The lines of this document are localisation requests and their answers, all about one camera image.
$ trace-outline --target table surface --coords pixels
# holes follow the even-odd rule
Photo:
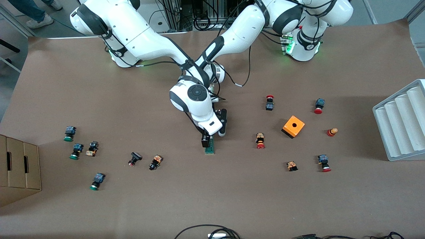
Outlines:
[[[196,58],[215,34],[170,37]],[[425,161],[389,162],[372,114],[425,76],[407,22],[332,27],[323,40],[314,59],[301,63],[260,36],[248,84],[226,79],[221,86],[226,101],[217,107],[228,110],[227,134],[205,155],[198,131],[168,99],[180,75],[175,65],[123,69],[100,39],[30,38],[0,133],[39,145],[43,190],[0,208],[0,236],[174,238],[212,223],[246,239],[390,231],[423,238]],[[236,82],[246,79],[247,51],[218,62]],[[273,111],[264,109],[268,94]],[[321,115],[312,112],[317,98],[326,100]],[[306,124],[294,139],[280,130],[292,115]],[[68,125],[77,127],[73,143],[63,141]],[[328,137],[333,127],[339,132]],[[263,150],[255,147],[258,132]],[[74,143],[88,149],[92,140],[100,144],[96,157],[68,158]],[[133,151],[143,160],[129,167]],[[150,171],[156,154],[164,161]],[[319,154],[328,155],[331,172],[320,171]],[[288,172],[288,161],[299,170]],[[97,172],[107,176],[92,191]]]

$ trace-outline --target electrical cable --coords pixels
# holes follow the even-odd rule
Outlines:
[[[280,42],[277,42],[277,41],[273,40],[272,38],[270,38],[269,36],[267,36],[267,35],[266,35],[266,34],[264,34],[263,32],[261,32],[261,34],[263,34],[265,37],[267,37],[270,41],[272,41],[272,42],[274,42],[274,43],[277,43],[277,44],[279,44],[279,45],[282,45],[282,43],[280,43]]]
[[[74,28],[72,28],[72,27],[70,27],[70,26],[68,26],[68,25],[66,25],[66,24],[64,24],[64,23],[62,23],[62,22],[60,22],[60,21],[56,20],[56,19],[55,19],[55,18],[53,18],[52,16],[50,16],[50,17],[51,17],[53,20],[55,20],[55,21],[59,22],[60,24],[62,24],[62,25],[64,25],[64,26],[66,26],[67,28],[71,29],[72,31],[78,32],[78,33],[80,33],[81,35],[83,35],[83,36],[85,36],[85,37],[88,37],[86,34],[81,33],[81,32],[79,32],[79,31],[75,30]]]
[[[213,29],[218,24],[218,12],[206,0],[202,0],[202,1],[205,2],[214,11],[215,15],[217,16],[217,20],[216,20],[215,24],[213,26],[211,26],[211,19],[207,15],[205,15],[205,14],[198,14],[195,17],[195,19],[193,19],[193,26],[198,31],[209,31],[209,30]],[[202,27],[199,26],[199,24],[198,24],[198,18],[199,17],[203,17],[204,19],[206,18],[208,20],[208,23],[207,23],[207,26],[206,27],[202,28]]]
[[[122,47],[124,47],[125,48],[125,46],[122,44],[122,42],[120,42],[119,40],[118,40],[118,38],[112,33],[112,36],[113,37],[115,37],[116,38],[116,40],[122,45]],[[111,46],[109,45],[109,43],[106,41],[106,39],[101,35],[100,36],[102,39],[103,39],[103,41],[105,42],[105,44],[106,44],[106,46],[109,48],[109,49],[112,49],[111,48]],[[146,64],[146,65],[131,65],[131,64],[128,64],[126,61],[124,61],[123,59],[122,59],[122,57],[120,57],[120,56],[117,56],[116,54],[114,54],[114,53],[112,53],[114,56],[116,56],[116,57],[118,57],[122,62],[124,62],[125,64],[127,64],[127,65],[129,65],[130,67],[144,67],[144,66],[151,66],[151,65],[156,65],[156,64],[160,64],[160,63],[172,63],[172,64],[176,64],[176,65],[179,65],[177,62],[174,62],[174,61],[158,61],[158,62],[154,62],[154,63],[150,63],[150,64]]]
[[[296,27],[296,28],[300,27],[301,22],[302,22],[305,18],[306,18],[306,17],[303,17],[303,18],[301,19],[301,21],[298,23],[298,25],[297,25],[297,27]]]
[[[265,33],[267,33],[267,34],[270,34],[270,35],[273,35],[273,36],[275,36],[275,37],[281,37],[282,35],[278,35],[278,34],[276,34],[276,33],[273,33],[273,32],[269,32],[269,31],[267,31],[267,30],[261,30],[261,31],[263,31],[263,32],[265,32]]]
[[[245,80],[245,82],[242,84],[242,85],[239,85],[238,83],[236,83],[234,80],[233,80],[233,78],[230,76],[230,74],[227,72],[227,71],[225,71],[224,69],[223,69],[223,67],[217,62],[217,61],[214,61],[216,64],[218,64],[218,66],[226,73],[226,75],[228,75],[229,76],[229,78],[230,78],[230,80],[232,81],[232,83],[233,84],[235,84],[236,86],[239,86],[239,87],[244,87],[245,85],[246,85],[246,83],[248,83],[248,80],[249,80],[249,76],[250,76],[250,74],[251,74],[251,47],[249,47],[249,52],[248,52],[248,76],[247,76],[247,78],[246,78],[246,80]]]
[[[356,238],[349,237],[349,236],[327,236],[324,239],[331,239],[331,238],[356,239]]]
[[[184,16],[184,15],[182,15],[184,18],[186,18],[187,19],[187,23],[185,23],[184,25],[183,25],[183,27],[182,27],[182,29],[181,30],[178,30],[178,31],[182,31],[183,29],[185,29],[185,26],[188,24],[188,23],[190,23],[190,24],[192,24],[192,22],[190,21],[190,19],[189,19],[189,16]],[[180,20],[178,20],[177,21],[177,25],[179,24],[179,22],[181,22],[183,20],[183,18],[181,17],[180,18]]]
[[[239,236],[239,234],[237,233],[237,232],[235,232],[234,230],[232,230],[232,229],[229,229],[229,228],[227,228],[227,227],[224,227],[224,226],[221,226],[221,225],[212,225],[212,224],[201,224],[201,225],[195,225],[195,226],[191,226],[191,227],[188,227],[188,228],[185,228],[185,229],[183,229],[182,231],[180,231],[178,234],[177,234],[177,236],[176,237],[174,237],[174,239],[177,239],[183,232],[185,232],[185,231],[187,231],[187,230],[189,230],[189,229],[192,229],[192,228],[198,228],[198,227],[217,227],[217,228],[220,228],[220,229],[218,229],[219,231],[220,230],[222,230],[222,231],[225,231],[225,232],[227,232],[229,235],[234,235],[234,236],[236,236],[236,237],[234,237],[234,236],[226,236],[226,237],[222,237],[223,239],[241,239],[241,237]],[[212,237],[214,236],[214,233],[211,233],[211,235],[209,236],[209,239],[212,239]]]
[[[148,24],[150,24],[150,20],[152,19],[152,16],[153,16],[156,12],[159,12],[159,11],[164,11],[164,10],[156,10],[156,11],[154,11],[154,12],[151,14],[150,18],[149,18]]]
[[[315,42],[315,40],[316,40],[316,35],[317,35],[317,33],[319,32],[319,25],[320,25],[320,20],[319,20],[319,18],[317,19],[317,30],[316,30],[316,33],[314,34],[314,37],[313,37],[313,44],[314,44],[314,42]]]
[[[159,7],[159,4],[158,4],[158,2],[155,0],[155,3],[156,3],[156,5],[158,6],[158,9],[159,10],[162,10],[160,7]],[[173,14],[169,9],[167,9],[166,7],[165,7],[165,5],[164,4],[162,4],[162,6],[164,7],[164,9],[166,9],[166,10],[168,10],[171,14]],[[161,15],[162,15],[162,17],[165,19],[165,22],[167,23],[167,26],[168,26],[168,28],[171,28],[170,27],[170,24],[168,23],[168,21],[167,21],[167,18],[164,16],[164,14],[161,12]]]
[[[178,11],[174,11],[174,13],[171,11],[171,10],[169,10],[168,8],[166,8],[165,7],[165,4],[163,3],[163,2],[161,2],[161,0],[155,0],[155,2],[156,2],[156,5],[158,6],[158,8],[159,9],[161,9],[160,7],[159,7],[159,5],[158,5],[158,2],[164,7],[164,9],[166,9],[169,13],[171,13],[171,14],[173,14],[174,16],[177,16],[177,15],[179,15],[180,14],[180,12],[178,12]]]
[[[217,36],[220,36],[220,32],[223,30],[223,27],[226,25],[227,21],[229,20],[230,17],[232,17],[236,11],[239,9],[239,6],[242,5],[244,2],[248,2],[249,0],[246,1],[242,1],[240,4],[238,4],[235,9],[233,9],[233,11],[227,16],[226,20],[224,21],[224,23],[221,25],[220,30],[217,33]]]
[[[324,4],[322,4],[322,5],[320,5],[320,6],[317,6],[317,7],[309,7],[309,6],[307,6],[307,5],[302,5],[303,7],[305,7],[305,8],[307,8],[307,9],[319,9],[319,8],[321,8],[321,7],[324,7],[324,6],[326,6],[326,5],[328,5],[328,4],[330,4],[331,2],[333,2],[333,1],[336,1],[336,0],[330,0],[329,2],[327,2],[327,3],[324,3]]]
[[[197,126],[195,124],[195,122],[193,121],[193,119],[189,116],[189,114],[187,112],[185,112],[186,116],[190,119],[190,121],[192,122],[192,124],[195,126],[195,128],[202,134],[202,135],[208,135],[208,133],[204,130],[201,129],[199,126]]]

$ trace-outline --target person's leg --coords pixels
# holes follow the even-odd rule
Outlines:
[[[41,0],[42,2],[44,2],[47,6],[52,5],[53,0]]]
[[[42,0],[47,6],[51,6],[56,10],[61,10],[62,4],[60,4],[57,0]]]
[[[27,15],[28,17],[42,22],[46,12],[40,9],[33,0],[8,0],[18,11]]]

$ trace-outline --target black wire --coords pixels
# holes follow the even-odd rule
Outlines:
[[[152,19],[152,16],[153,16],[156,12],[159,12],[159,11],[163,11],[163,10],[157,10],[157,11],[154,11],[154,12],[152,13],[152,15],[150,16],[150,18],[149,18],[148,24],[150,24],[150,20]]]
[[[349,236],[328,236],[328,237],[325,237],[325,238],[323,238],[323,239],[331,239],[331,238],[356,239],[356,238],[349,237]]]
[[[237,232],[235,232],[234,230],[229,229],[229,228],[220,228],[220,229],[214,230],[213,232],[211,232],[211,234],[208,237],[208,239],[212,239],[212,237],[214,236],[214,234],[216,234],[217,232],[220,232],[220,231],[223,231],[223,232],[229,234],[229,237],[230,238],[241,239],[241,237],[239,236],[239,234]]]
[[[387,236],[382,236],[382,237],[376,237],[376,236],[367,236],[369,239],[394,239],[394,235],[399,236],[400,239],[404,239],[404,237],[400,234],[398,234],[397,232],[390,232],[390,234],[388,234]],[[327,236],[324,237],[323,239],[332,239],[332,238],[344,238],[344,239],[355,239],[353,237],[349,237],[349,236]]]
[[[208,22],[207,22],[207,26],[206,27],[204,27],[204,28],[202,28],[202,27],[200,27],[199,26],[199,24],[198,24],[198,18],[201,18],[201,19],[207,19],[208,20]],[[196,15],[196,17],[193,19],[193,26],[195,27],[195,29],[196,30],[198,30],[198,31],[208,31],[208,30],[211,30],[211,29],[208,29],[210,26],[211,26],[211,20],[210,20],[210,18],[207,16],[207,15],[205,15],[205,14],[198,14],[198,15]]]
[[[217,20],[216,20],[215,24],[213,26],[211,26],[211,19],[207,15],[205,15],[205,14],[198,14],[198,15],[196,15],[195,19],[193,19],[193,27],[195,27],[195,29],[198,30],[198,31],[209,31],[209,30],[213,29],[218,24],[218,12],[206,0],[202,0],[202,1],[204,1],[214,11],[214,13],[217,16]],[[198,18],[201,18],[201,19],[202,18],[204,18],[204,19],[206,18],[208,20],[207,26],[206,27],[203,27],[203,28],[200,27],[199,24],[198,24]]]
[[[216,25],[217,25],[217,23],[218,23],[218,12],[215,10],[215,8],[213,7],[213,6],[211,6],[211,4],[209,4],[206,0],[202,0],[204,3],[206,3],[213,11],[214,11],[214,13],[216,14],[216,16],[217,16],[217,21],[215,22],[215,24],[214,24],[214,26],[212,26],[209,30],[211,30],[211,29],[213,29]]]
[[[279,45],[282,45],[282,43],[280,43],[280,42],[277,42],[277,41],[273,40],[272,38],[270,38],[269,36],[267,36],[267,35],[266,35],[266,34],[264,34],[263,32],[261,32],[261,34],[263,34],[265,37],[267,37],[270,41],[272,41],[272,42],[274,42],[274,43],[277,43],[277,44],[279,44]]]
[[[183,230],[181,230],[178,234],[177,234],[177,236],[176,237],[174,237],[174,239],[177,239],[177,237],[179,237],[180,236],[180,234],[182,234],[183,232],[185,232],[185,231],[187,231],[187,230],[189,230],[189,229],[192,229],[192,228],[198,228],[198,227],[217,227],[217,228],[225,228],[225,229],[227,229],[226,227],[223,227],[223,226],[220,226],[220,225],[213,225],[213,224],[201,224],[201,225],[196,225],[196,226],[191,226],[191,227],[188,227],[188,228],[185,228],[185,229],[183,229]]]
[[[216,62],[216,61],[214,61],[225,73],[226,73],[226,75],[228,75],[229,76],[229,78],[230,78],[230,80],[232,81],[232,83],[233,84],[235,84],[236,86],[240,86],[240,87],[244,87],[245,85],[246,85],[246,83],[248,83],[248,80],[249,80],[249,76],[250,76],[250,74],[251,74],[251,47],[249,47],[249,52],[248,52],[248,76],[247,76],[247,78],[246,78],[246,80],[245,80],[245,82],[242,84],[242,85],[239,85],[239,84],[237,84],[234,80],[233,80],[233,78],[230,76],[230,74],[229,73],[227,73],[227,71],[225,71],[224,69],[223,69],[223,67],[218,63],[218,62]]]
[[[265,32],[265,33],[268,33],[268,34],[270,34],[270,35],[273,35],[273,36],[276,36],[276,37],[281,37],[282,35],[278,35],[278,34],[276,34],[276,33],[272,33],[272,32],[269,32],[269,31],[266,31],[266,30],[261,30],[261,31],[263,31],[263,32]]]
[[[114,36],[115,38],[116,38],[116,40],[123,46],[123,47],[125,47],[119,40],[118,40],[118,38],[112,33],[112,36]],[[109,49],[112,49],[111,48],[111,46],[106,42],[106,39],[101,35],[100,36],[102,39],[103,39],[103,41],[105,42],[105,44],[107,45],[107,47],[109,47]],[[128,64],[126,61],[124,61],[123,59],[122,59],[122,57],[120,57],[120,56],[117,56],[117,55],[115,55],[116,57],[118,57],[122,62],[124,62],[125,64],[127,64],[127,65],[129,65],[130,67],[137,67],[137,65],[130,65],[130,64]],[[150,63],[150,64],[146,64],[146,65],[142,65],[142,66],[150,66],[150,65],[156,65],[156,64],[160,64],[160,63],[172,63],[172,64],[176,64],[176,65],[179,65],[177,62],[174,62],[174,61],[158,61],[158,62],[154,62],[154,63]]]
[[[158,62],[154,62],[154,63],[151,63],[151,64],[142,65],[142,66],[156,65],[156,64],[160,64],[160,63],[172,63],[172,64],[179,65],[177,62],[174,62],[174,61],[158,61]]]
[[[168,9],[168,8],[166,8],[165,7],[165,5],[161,2],[161,0],[158,0],[158,2],[164,7],[164,9],[166,9],[168,12],[170,12],[171,14],[173,14],[174,16],[177,16],[177,15],[179,15],[180,14],[180,12],[178,12],[178,11],[174,11],[174,13],[170,10],[170,9]]]
[[[184,25],[183,25],[183,27],[182,27],[182,29],[181,30],[183,30],[183,29],[185,29],[185,27],[184,26],[186,26],[188,23],[190,23],[190,24],[192,24],[191,22],[190,22],[190,19],[189,19],[189,17],[188,16],[184,16],[184,15],[182,15],[184,18],[186,18],[187,19],[187,23],[185,23]],[[177,21],[177,24],[179,23],[179,22],[181,22],[183,20],[183,18],[181,17],[180,18],[180,20],[178,20]]]
[[[226,232],[227,234],[229,234],[229,236],[221,237],[222,239],[241,239],[241,237],[239,236],[239,234],[236,231],[234,231],[234,230],[232,230],[230,228],[224,227],[224,226],[212,225],[212,224],[201,224],[201,225],[196,225],[196,226],[191,226],[191,227],[185,228],[182,231],[180,231],[177,234],[177,236],[174,237],[174,239],[177,239],[177,237],[180,236],[183,232],[185,232],[185,231],[187,231],[189,229],[198,228],[198,227],[218,227],[219,228],[217,230],[214,230],[210,234],[210,236],[208,237],[208,239],[212,239],[212,237],[214,236],[214,234],[217,233],[217,232],[219,232],[219,231],[223,231],[223,232]]]
[[[238,4],[235,9],[233,9],[233,11],[227,16],[226,20],[224,21],[223,25],[221,25],[220,30],[217,33],[217,36],[220,36],[220,32],[223,30],[223,27],[226,25],[227,21],[229,20],[230,17],[232,17],[236,11],[239,9],[239,6],[242,5],[244,2],[248,2],[248,0],[246,1],[242,1],[240,4]]]
[[[376,237],[376,236],[367,236],[369,239],[394,239],[394,235],[400,237],[400,239],[404,239],[404,237],[400,234],[398,234],[397,232],[390,232],[390,234],[388,234],[388,236],[382,236],[382,237]]]
[[[195,128],[202,134],[202,135],[208,135],[207,132],[205,132],[205,130],[201,129],[199,126],[197,126],[195,124],[195,122],[193,121],[193,119],[189,116],[189,114],[187,112],[185,112],[186,116],[190,119],[190,121],[192,122],[192,124],[195,126]]]
[[[317,19],[317,30],[316,30],[316,33],[314,34],[314,37],[313,37],[313,44],[314,44],[314,42],[315,42],[315,40],[316,40],[316,35],[317,35],[317,33],[319,32],[319,25],[320,25],[320,20],[319,20],[319,18]]]
[[[301,19],[301,21],[298,23],[298,25],[297,25],[297,27],[296,27],[296,28],[298,28],[298,27],[300,26],[301,22],[302,22],[305,18],[306,18],[306,17],[303,17],[303,18]]]

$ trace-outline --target black cable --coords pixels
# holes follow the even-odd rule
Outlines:
[[[404,237],[400,234],[398,234],[397,232],[390,232],[390,234],[388,234],[387,236],[382,236],[382,237],[376,237],[376,236],[367,236],[369,239],[395,239],[393,236],[396,235],[398,237],[400,237],[400,239],[404,239]]]
[[[199,126],[197,126],[195,124],[195,122],[193,121],[193,119],[189,116],[189,114],[187,112],[185,112],[186,116],[190,119],[190,121],[192,122],[192,124],[195,126],[195,128],[202,134],[202,135],[208,135],[207,132],[205,132],[205,130],[201,129]]]
[[[320,20],[319,20],[319,18],[317,19],[317,30],[316,30],[316,33],[314,34],[314,37],[313,37],[313,44],[314,44],[314,42],[315,42],[315,40],[316,40],[316,35],[317,35],[317,33],[319,32],[319,25],[320,25]]]
[[[123,47],[125,47],[119,40],[118,40],[118,38],[112,33],[112,36],[114,36],[115,38],[116,38],[116,40],[123,46]],[[106,46],[107,47],[109,47],[109,49],[112,49],[111,48],[111,46],[109,45],[109,43],[107,43],[106,42],[106,39],[101,35],[100,36],[102,39],[103,39],[103,41],[105,42],[105,44],[106,44]],[[117,56],[116,54],[114,54],[116,57],[118,57],[122,62],[124,62],[125,64],[127,64],[127,65],[129,65],[130,67],[143,67],[143,66],[150,66],[150,65],[156,65],[156,64],[160,64],[160,63],[172,63],[172,64],[176,64],[176,65],[179,65],[177,62],[174,62],[174,61],[158,61],[158,62],[154,62],[154,63],[150,63],[150,64],[146,64],[146,65],[131,65],[131,64],[128,64],[126,61],[124,61],[123,59],[122,59],[122,57],[120,57],[120,56]]]
[[[323,238],[323,239],[331,239],[331,238],[356,239],[356,238],[349,237],[349,236],[328,236],[328,237],[325,237],[325,238]]]
[[[79,32],[79,31],[77,31],[75,28],[72,28],[72,27],[70,27],[70,26],[68,26],[68,25],[66,25],[66,24],[64,24],[64,23],[62,23],[62,22],[60,22],[60,21],[58,21],[56,18],[53,18],[52,16],[50,16],[50,17],[51,17],[53,20],[55,20],[55,21],[59,22],[59,24],[61,24],[61,25],[65,26],[65,27],[67,27],[67,28],[71,29],[72,31],[74,31],[74,32],[76,32],[76,33],[79,33],[79,34],[81,34],[81,35],[83,35],[83,36],[87,37],[87,35],[86,35],[86,34],[84,34],[84,33],[81,33],[81,32]]]
[[[307,9],[319,9],[319,8],[321,8],[321,7],[324,7],[324,6],[326,6],[326,5],[328,5],[328,4],[330,4],[331,2],[333,2],[333,1],[336,1],[336,0],[330,0],[329,2],[327,2],[327,3],[324,3],[324,4],[322,4],[322,5],[320,5],[320,6],[317,6],[317,7],[309,7],[309,6],[307,6],[307,5],[302,5],[303,7],[305,7],[305,8],[307,8]]]
[[[207,15],[205,15],[205,14],[198,14],[198,15],[196,15],[195,19],[193,19],[193,26],[198,31],[209,31],[209,30],[213,29],[218,24],[218,12],[206,0],[202,0],[202,1],[204,1],[214,11],[214,13],[217,16],[217,20],[216,20],[215,24],[213,26],[211,26],[211,19]],[[206,27],[203,27],[203,28],[200,27],[199,24],[198,24],[198,18],[207,19],[208,20],[207,26]]]
[[[296,27],[296,28],[300,27],[301,22],[302,22],[305,18],[306,18],[306,17],[303,17],[303,18],[301,19],[301,21],[298,23],[298,25],[297,25],[297,27]]]
[[[226,228],[226,227],[223,227],[223,226],[220,226],[220,225],[213,225],[213,224],[201,224],[201,225],[191,226],[191,227],[188,227],[188,228],[185,228],[185,229],[181,230],[181,231],[177,234],[177,236],[176,236],[176,237],[174,237],[174,239],[177,239],[177,237],[179,237],[179,236],[180,236],[180,234],[182,234],[183,232],[185,232],[185,231],[187,231],[187,230],[189,230],[189,229],[192,229],[192,228],[198,228],[198,227],[217,227],[217,228]]]
[[[404,239],[404,237],[400,234],[398,234],[397,232],[390,232],[390,234],[388,234],[387,236],[382,236],[382,237],[376,237],[376,236],[366,236],[369,239],[395,239],[393,236],[396,235],[398,237],[400,237],[400,239]],[[323,239],[332,239],[332,238],[343,238],[343,239],[355,239],[353,237],[349,237],[349,236],[327,236],[324,237]]]
[[[223,67],[218,63],[218,62],[216,62],[216,61],[214,61],[228,76],[229,76],[229,78],[230,78],[230,80],[232,81],[232,83],[233,84],[235,84],[236,86],[239,86],[239,87],[244,87],[245,85],[246,85],[246,83],[248,83],[248,80],[249,80],[249,76],[250,76],[250,74],[251,74],[251,47],[249,47],[249,52],[248,52],[248,76],[247,76],[247,78],[246,78],[246,80],[245,80],[245,82],[242,84],[242,85],[239,85],[238,83],[236,83],[234,80],[233,80],[233,78],[230,76],[230,74],[229,73],[227,73],[227,71],[225,71],[224,69],[223,69]]]
[[[171,10],[169,10],[168,8],[166,8],[165,7],[165,4],[164,3],[162,3],[161,2],[161,0],[158,0],[158,2],[164,7],[164,9],[166,9],[169,13],[171,13],[171,14],[173,14],[174,16],[177,16],[177,15],[179,15],[180,14],[180,12],[178,12],[178,11],[174,11],[174,13],[171,11]]]
[[[221,232],[221,231],[229,234],[229,238],[241,239],[241,237],[239,236],[239,234],[237,232],[235,232],[234,230],[229,229],[229,228],[220,228],[220,229],[214,230],[213,232],[210,233],[210,236],[208,237],[208,239],[212,239],[212,237],[214,236],[214,234],[216,234],[218,232]]]
[[[282,45],[282,43],[280,43],[280,42],[277,42],[277,41],[273,40],[272,38],[270,38],[269,36],[267,36],[267,35],[266,35],[266,34],[264,34],[263,32],[261,32],[261,34],[263,34],[265,37],[267,37],[270,41],[272,41],[272,42],[274,42],[274,43],[277,43],[277,44],[279,44],[279,45]]]
[[[174,62],[174,61],[158,61],[158,62],[154,62],[154,63],[151,63],[151,64],[139,65],[139,66],[150,66],[150,65],[160,64],[160,63],[172,63],[172,64],[179,65],[177,62]]]
[[[181,30],[183,30],[183,29],[185,29],[185,27],[184,26],[186,26],[188,23],[190,23],[190,24],[192,24],[191,22],[190,22],[190,19],[189,19],[189,17],[188,16],[184,16],[184,15],[182,15],[184,18],[186,18],[187,19],[187,23],[185,23],[184,25],[183,25],[183,27],[182,27],[182,29]],[[183,20],[183,17],[181,17],[180,18],[180,20],[178,20],[177,21],[177,25]]]
[[[272,33],[272,32],[269,32],[269,31],[267,31],[267,30],[261,30],[261,31],[263,31],[263,32],[265,32],[265,33],[267,33],[267,34],[270,34],[270,35],[273,35],[273,36],[275,36],[275,37],[281,37],[282,35],[278,35],[278,34],[276,34],[276,33]]]
[[[204,27],[204,28],[200,27],[200,26],[199,26],[199,24],[198,24],[198,18],[201,18],[201,19],[207,19],[207,20],[208,20],[208,22],[207,22],[207,26],[206,26],[206,27]],[[205,14],[198,14],[198,15],[196,15],[196,17],[193,19],[193,27],[195,27],[195,29],[196,29],[196,30],[198,30],[198,31],[207,31],[207,30],[210,30],[210,29],[208,29],[210,26],[211,26],[211,20],[210,20],[210,18],[209,18],[207,15],[205,15]]]
[[[238,4],[235,9],[233,9],[233,11],[227,16],[226,20],[224,21],[223,25],[221,25],[220,30],[217,33],[217,36],[220,36],[220,32],[223,30],[223,27],[226,25],[227,21],[229,20],[230,17],[232,17],[236,11],[239,9],[239,6],[242,5],[244,2],[248,2],[248,0],[246,1],[242,1],[240,4]]]
[[[150,24],[150,20],[152,19],[152,16],[153,16],[156,12],[159,12],[159,11],[163,11],[163,10],[156,10],[156,11],[154,11],[154,12],[151,14],[151,16],[150,16],[150,18],[149,18],[149,21],[148,21],[148,24]]]
[[[206,3],[215,13],[215,15],[217,16],[217,21],[215,22],[214,26],[212,26],[210,29],[213,29],[217,23],[218,23],[218,12],[215,10],[215,8],[213,6],[211,6],[211,4],[209,4],[206,0],[202,0],[204,3]]]

